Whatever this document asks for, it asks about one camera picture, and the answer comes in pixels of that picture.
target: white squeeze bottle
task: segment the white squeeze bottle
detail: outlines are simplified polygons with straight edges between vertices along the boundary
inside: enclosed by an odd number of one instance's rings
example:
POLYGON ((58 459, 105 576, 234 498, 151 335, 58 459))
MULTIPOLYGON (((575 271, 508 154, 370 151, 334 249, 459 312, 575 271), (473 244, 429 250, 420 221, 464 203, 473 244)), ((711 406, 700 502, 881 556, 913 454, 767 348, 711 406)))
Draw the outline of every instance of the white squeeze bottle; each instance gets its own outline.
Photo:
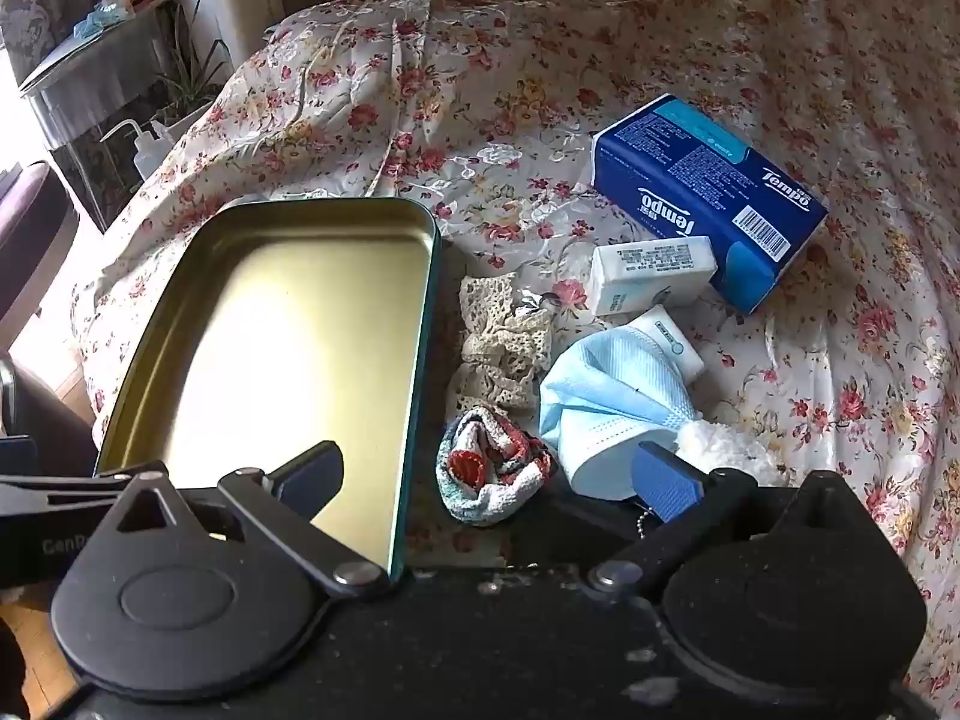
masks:
POLYGON ((100 142, 106 141, 124 124, 129 124, 133 129, 136 129, 136 138, 133 139, 133 146, 136 146, 136 156, 133 157, 133 164, 136 165, 136 170, 143 177, 143 180, 146 181, 163 164, 163 160, 172 148, 171 143, 165 138, 155 137, 152 132, 144 132, 133 119, 124 119, 110 132, 107 132, 103 138, 100 138, 100 142))

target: patterned curtain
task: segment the patterned curtain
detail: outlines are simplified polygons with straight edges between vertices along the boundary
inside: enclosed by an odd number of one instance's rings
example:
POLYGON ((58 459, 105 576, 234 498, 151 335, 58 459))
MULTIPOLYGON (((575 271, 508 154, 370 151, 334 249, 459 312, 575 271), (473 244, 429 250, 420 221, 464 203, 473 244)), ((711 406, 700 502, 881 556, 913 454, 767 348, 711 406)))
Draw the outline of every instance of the patterned curtain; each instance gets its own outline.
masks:
MULTIPOLYGON (((18 83, 40 64, 51 50, 73 32, 100 0, 0 0, 0 42, 6 44, 18 83)), ((133 168, 133 145, 120 139, 110 150, 99 143, 98 129, 126 118, 150 119, 163 105, 138 98, 72 143, 52 152, 80 202, 101 229, 116 218, 139 182, 133 168)))

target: screw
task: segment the screw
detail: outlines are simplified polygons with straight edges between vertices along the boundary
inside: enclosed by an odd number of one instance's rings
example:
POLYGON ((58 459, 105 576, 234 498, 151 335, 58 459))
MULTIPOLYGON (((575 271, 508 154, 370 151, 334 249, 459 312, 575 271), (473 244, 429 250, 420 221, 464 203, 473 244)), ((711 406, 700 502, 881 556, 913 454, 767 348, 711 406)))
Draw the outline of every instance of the screw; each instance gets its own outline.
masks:
POLYGON ((628 560, 608 560, 592 571, 592 584, 608 592, 633 586, 643 576, 643 569, 628 560))
POLYGON ((356 560, 338 565, 333 572, 333 578, 340 584, 359 587, 364 584, 373 584, 382 573, 380 566, 374 565, 369 560, 356 560))

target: blue surgical mask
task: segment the blue surgical mask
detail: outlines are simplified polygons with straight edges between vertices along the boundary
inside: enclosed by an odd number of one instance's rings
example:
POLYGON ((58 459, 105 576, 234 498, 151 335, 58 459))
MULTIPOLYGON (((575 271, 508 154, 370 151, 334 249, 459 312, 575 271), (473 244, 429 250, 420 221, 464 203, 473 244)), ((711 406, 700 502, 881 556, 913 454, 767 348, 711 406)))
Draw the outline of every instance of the blue surgical mask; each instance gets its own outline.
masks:
POLYGON ((637 445, 673 451, 680 426, 697 418, 675 362, 635 327, 581 338, 541 384, 541 437, 557 450, 574 492, 593 498, 634 495, 637 445))

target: gold tray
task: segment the gold tray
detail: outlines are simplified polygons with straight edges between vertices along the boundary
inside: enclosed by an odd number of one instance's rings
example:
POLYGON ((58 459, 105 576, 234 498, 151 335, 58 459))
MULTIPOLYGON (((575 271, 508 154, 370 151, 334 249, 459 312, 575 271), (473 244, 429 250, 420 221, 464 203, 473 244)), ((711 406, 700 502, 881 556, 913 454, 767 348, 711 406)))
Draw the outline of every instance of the gold tray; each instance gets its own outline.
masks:
POLYGON ((161 459, 177 487, 213 487, 334 440, 343 487, 313 522, 397 573, 439 243, 403 199, 222 211, 157 303, 98 470, 161 459))

